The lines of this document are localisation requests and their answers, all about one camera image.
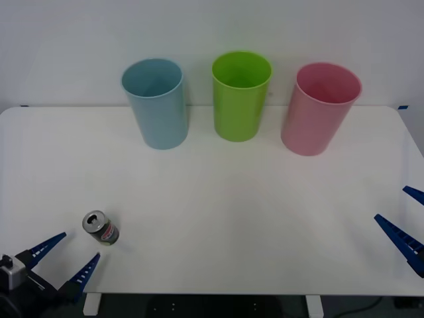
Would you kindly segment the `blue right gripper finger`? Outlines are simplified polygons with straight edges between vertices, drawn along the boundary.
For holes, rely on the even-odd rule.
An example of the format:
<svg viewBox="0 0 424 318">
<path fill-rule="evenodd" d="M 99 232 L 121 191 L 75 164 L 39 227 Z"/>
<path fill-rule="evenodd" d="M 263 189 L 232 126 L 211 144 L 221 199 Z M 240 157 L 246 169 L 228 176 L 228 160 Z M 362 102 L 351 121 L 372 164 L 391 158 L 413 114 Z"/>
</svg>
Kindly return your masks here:
<svg viewBox="0 0 424 318">
<path fill-rule="evenodd" d="M 423 244 L 380 214 L 375 215 L 374 220 L 401 252 L 413 271 L 423 278 Z"/>
<path fill-rule="evenodd" d="M 402 189 L 403 192 L 414 198 L 420 204 L 424 205 L 424 192 L 413 187 L 405 186 Z"/>
</svg>

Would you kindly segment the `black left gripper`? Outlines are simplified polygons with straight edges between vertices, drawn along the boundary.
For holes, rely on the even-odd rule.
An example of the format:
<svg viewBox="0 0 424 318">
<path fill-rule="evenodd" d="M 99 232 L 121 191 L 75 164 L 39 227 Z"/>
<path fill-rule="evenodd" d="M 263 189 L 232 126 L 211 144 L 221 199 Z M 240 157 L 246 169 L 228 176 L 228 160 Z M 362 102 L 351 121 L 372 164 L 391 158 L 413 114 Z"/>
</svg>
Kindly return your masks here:
<svg viewBox="0 0 424 318">
<path fill-rule="evenodd" d="M 66 232 L 55 235 L 18 253 L 15 258 L 32 270 L 66 236 Z M 6 317 L 40 317 L 49 309 L 78 302 L 100 257 L 97 253 L 58 290 L 38 274 L 25 269 L 12 277 L 12 286 L 6 279 Z"/>
</svg>

